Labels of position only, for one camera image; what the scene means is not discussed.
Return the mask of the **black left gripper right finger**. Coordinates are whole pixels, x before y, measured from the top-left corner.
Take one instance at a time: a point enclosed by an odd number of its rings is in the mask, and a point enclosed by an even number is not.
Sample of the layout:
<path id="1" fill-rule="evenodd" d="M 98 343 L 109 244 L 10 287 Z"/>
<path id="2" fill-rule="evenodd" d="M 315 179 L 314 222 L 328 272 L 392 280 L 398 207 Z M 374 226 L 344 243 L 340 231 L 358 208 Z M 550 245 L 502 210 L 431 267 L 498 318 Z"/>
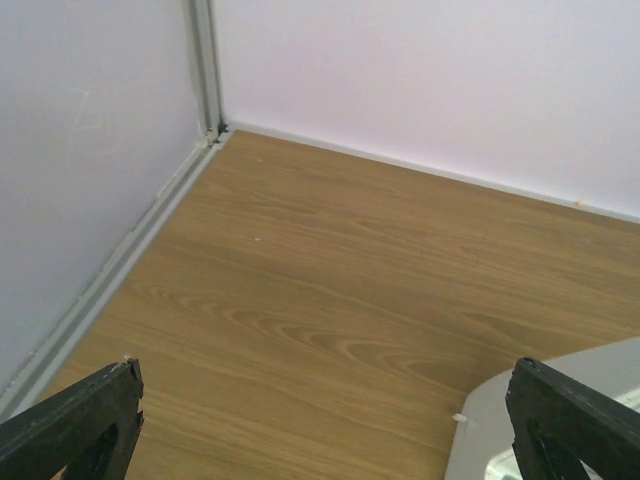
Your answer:
<path id="1" fill-rule="evenodd" d="M 639 413 L 533 359 L 517 361 L 505 402 L 524 479 L 639 477 Z"/>

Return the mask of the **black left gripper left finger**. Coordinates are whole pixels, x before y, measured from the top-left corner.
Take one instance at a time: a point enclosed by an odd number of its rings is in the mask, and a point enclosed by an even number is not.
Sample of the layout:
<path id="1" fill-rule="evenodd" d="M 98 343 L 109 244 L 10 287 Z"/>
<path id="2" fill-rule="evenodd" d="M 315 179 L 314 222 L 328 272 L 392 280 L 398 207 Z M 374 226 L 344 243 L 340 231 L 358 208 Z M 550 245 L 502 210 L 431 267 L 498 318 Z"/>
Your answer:
<path id="1" fill-rule="evenodd" d="M 1 424 L 3 479 L 123 479 L 144 423 L 139 360 L 109 364 Z"/>

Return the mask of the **white metronome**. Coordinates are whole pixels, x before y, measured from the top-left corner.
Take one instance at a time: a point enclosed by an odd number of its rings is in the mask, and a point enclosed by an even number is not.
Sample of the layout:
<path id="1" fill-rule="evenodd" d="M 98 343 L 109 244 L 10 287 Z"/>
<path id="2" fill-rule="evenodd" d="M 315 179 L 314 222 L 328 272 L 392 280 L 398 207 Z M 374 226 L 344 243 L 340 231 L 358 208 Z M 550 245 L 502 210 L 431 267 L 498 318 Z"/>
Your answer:
<path id="1" fill-rule="evenodd" d="M 456 418 L 448 479 L 636 479 L 639 340 L 519 359 Z"/>

